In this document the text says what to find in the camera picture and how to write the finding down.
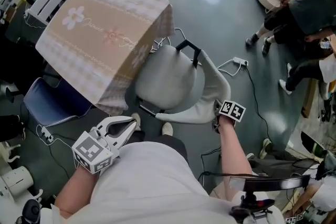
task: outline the gray chair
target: gray chair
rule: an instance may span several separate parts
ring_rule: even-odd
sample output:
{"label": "gray chair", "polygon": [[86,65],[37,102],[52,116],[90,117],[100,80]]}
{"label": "gray chair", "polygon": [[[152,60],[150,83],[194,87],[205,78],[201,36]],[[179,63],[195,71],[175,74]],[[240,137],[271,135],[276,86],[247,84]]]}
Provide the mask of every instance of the gray chair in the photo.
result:
{"label": "gray chair", "polygon": [[[181,52],[190,46],[194,49],[194,59],[190,60]],[[166,110],[177,107],[191,92],[196,79],[196,68],[201,64],[205,83],[201,98],[189,109],[168,114]],[[140,99],[140,108],[153,117],[168,122],[203,124],[215,118],[216,101],[223,102],[231,97],[231,88],[227,80],[217,70],[205,51],[185,40],[176,48],[162,46],[144,64],[135,91]],[[142,101],[154,104],[159,113],[146,108]]]}

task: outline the white robot part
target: white robot part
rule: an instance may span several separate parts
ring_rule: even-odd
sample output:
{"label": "white robot part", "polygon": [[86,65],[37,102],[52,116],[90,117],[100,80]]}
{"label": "white robot part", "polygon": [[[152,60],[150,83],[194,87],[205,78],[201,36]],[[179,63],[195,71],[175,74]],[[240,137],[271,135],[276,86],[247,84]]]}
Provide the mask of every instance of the white robot part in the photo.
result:
{"label": "white robot part", "polygon": [[127,116],[105,118],[73,144],[74,158],[92,174],[107,168],[119,156],[119,149],[133,134],[136,124],[134,118]]}

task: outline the black shoe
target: black shoe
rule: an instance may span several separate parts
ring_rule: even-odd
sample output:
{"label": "black shoe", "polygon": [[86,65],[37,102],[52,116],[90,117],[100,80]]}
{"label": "black shoe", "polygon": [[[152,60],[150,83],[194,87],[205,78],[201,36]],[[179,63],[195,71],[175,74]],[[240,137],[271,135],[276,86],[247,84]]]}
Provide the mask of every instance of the black shoe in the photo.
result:
{"label": "black shoe", "polygon": [[257,43],[258,40],[259,38],[257,34],[253,34],[250,38],[246,39],[245,44],[247,47],[253,47]]}
{"label": "black shoe", "polygon": [[265,38],[264,39],[263,50],[261,51],[262,55],[264,55],[264,56],[268,55],[270,46],[271,46],[271,42],[268,42],[267,38]]}

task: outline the white cloth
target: white cloth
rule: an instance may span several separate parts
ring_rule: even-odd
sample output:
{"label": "white cloth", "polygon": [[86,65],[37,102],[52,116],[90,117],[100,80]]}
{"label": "white cloth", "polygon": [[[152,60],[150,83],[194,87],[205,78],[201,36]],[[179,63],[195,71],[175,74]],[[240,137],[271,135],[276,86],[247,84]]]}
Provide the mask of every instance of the white cloth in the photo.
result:
{"label": "white cloth", "polygon": [[334,210],[336,208],[336,177],[326,176],[320,181],[315,181],[314,184],[320,185],[320,188],[310,201],[322,211]]}
{"label": "white cloth", "polygon": [[325,83],[336,80],[336,58],[334,54],[320,60],[319,64]]}
{"label": "white cloth", "polygon": [[[67,223],[236,223],[229,215],[234,204],[209,197],[174,149],[154,142],[133,143],[121,149],[120,157],[100,176],[90,204]],[[239,198],[240,194],[234,198],[237,204]],[[270,223],[285,223],[278,208],[270,210],[276,220]],[[266,218],[259,223],[266,224]]]}

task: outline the gray floor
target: gray floor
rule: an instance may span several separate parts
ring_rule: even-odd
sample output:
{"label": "gray floor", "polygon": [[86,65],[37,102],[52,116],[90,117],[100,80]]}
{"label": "gray floor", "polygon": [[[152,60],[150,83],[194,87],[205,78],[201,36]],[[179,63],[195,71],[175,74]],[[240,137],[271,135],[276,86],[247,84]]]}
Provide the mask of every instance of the gray floor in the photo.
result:
{"label": "gray floor", "polygon": [[[187,38],[204,49],[216,65],[234,56],[249,61],[248,68],[255,83],[259,110],[268,122],[269,135],[275,143],[285,147],[300,115],[306,82],[301,83],[291,96],[287,96],[278,88],[277,81],[286,77],[286,62],[295,62],[288,48],[274,45],[266,58],[261,54],[261,40],[256,48],[250,51],[245,48],[245,39],[259,28],[265,16],[257,0],[170,0],[170,2],[173,5],[175,26],[182,28]],[[36,41],[40,33],[41,29],[29,28],[19,16],[15,18],[7,35],[13,40],[18,35],[24,35]],[[176,46],[181,41],[180,36],[173,37],[172,45]],[[230,72],[234,72],[236,68],[232,63],[225,67]],[[253,88],[248,74],[246,71],[240,71],[234,78],[228,75],[225,77],[232,88],[232,100],[247,109],[243,121],[236,127],[240,142],[246,153],[257,153],[267,134],[265,123],[255,111]],[[185,109],[197,100],[202,93],[203,81],[204,76],[199,68],[192,93],[176,110]],[[17,114],[21,100],[17,98],[14,105],[2,101],[0,114]],[[127,92],[127,102],[129,109],[125,114],[129,115],[138,110],[132,87]],[[142,128],[147,132],[148,139],[159,135],[162,123],[142,112],[140,114]],[[84,119],[62,124],[50,131],[76,138],[82,131],[89,130],[103,118],[104,113],[94,109]],[[35,129],[35,124],[34,119],[29,120],[31,129]],[[219,145],[218,135],[212,132],[210,124],[173,126],[174,135],[185,143],[190,167],[194,175],[198,176],[201,172],[200,154]],[[49,149],[36,136],[28,133],[27,140],[22,142],[22,147],[18,151],[21,159],[16,165],[28,167],[34,177],[35,188],[44,189],[46,197],[57,194],[66,182],[66,176],[51,159]],[[52,152],[71,174],[74,171],[71,151],[56,142],[52,146]],[[217,155],[205,159],[207,170],[215,169],[216,165]],[[205,188],[210,190],[212,186],[212,181],[207,180]]]}

